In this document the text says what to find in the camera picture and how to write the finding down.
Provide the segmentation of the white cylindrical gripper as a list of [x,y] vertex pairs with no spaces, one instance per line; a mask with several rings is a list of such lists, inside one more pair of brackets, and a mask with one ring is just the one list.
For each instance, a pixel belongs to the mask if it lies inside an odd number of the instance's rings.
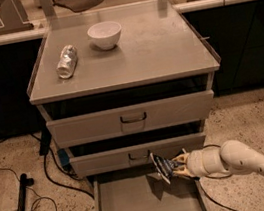
[[221,148],[207,147],[205,149],[193,150],[190,153],[182,152],[173,161],[186,163],[186,167],[174,171],[174,174],[182,177],[195,179],[213,174],[229,175],[230,172],[220,158]]

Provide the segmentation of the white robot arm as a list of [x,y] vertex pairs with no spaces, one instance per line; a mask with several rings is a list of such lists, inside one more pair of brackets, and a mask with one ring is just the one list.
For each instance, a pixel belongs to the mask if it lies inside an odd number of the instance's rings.
[[179,163],[177,176],[202,177],[229,172],[234,175],[258,173],[264,177],[264,155],[237,140],[227,140],[220,147],[199,149],[174,158]]

